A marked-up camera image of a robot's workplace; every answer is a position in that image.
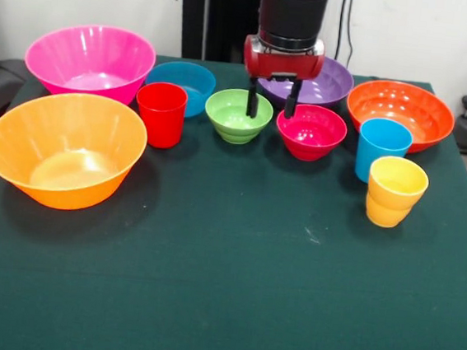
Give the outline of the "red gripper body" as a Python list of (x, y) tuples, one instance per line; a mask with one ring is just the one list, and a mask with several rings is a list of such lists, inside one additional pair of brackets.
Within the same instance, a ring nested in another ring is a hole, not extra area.
[(246, 71), (251, 77), (310, 80), (320, 74), (324, 65), (325, 45), (323, 40), (317, 40), (311, 49), (305, 51), (282, 51), (269, 48), (257, 35), (247, 35), (244, 60)]

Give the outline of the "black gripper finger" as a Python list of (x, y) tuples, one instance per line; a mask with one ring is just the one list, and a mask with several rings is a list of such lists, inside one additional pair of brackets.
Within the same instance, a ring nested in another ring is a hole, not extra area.
[(248, 98), (247, 98), (247, 107), (246, 107), (246, 114), (250, 118), (255, 118), (257, 115), (257, 108), (258, 108), (258, 94), (257, 94), (257, 81), (256, 77), (250, 78), (250, 89), (248, 90)]
[(284, 109), (284, 116), (286, 119), (290, 119), (294, 115), (294, 111), (297, 107), (298, 97), (301, 92), (301, 85), (303, 84), (303, 81), (298, 80), (298, 78), (291, 78), (290, 81), (292, 82), (292, 89), (289, 93), (289, 96), (287, 96)]

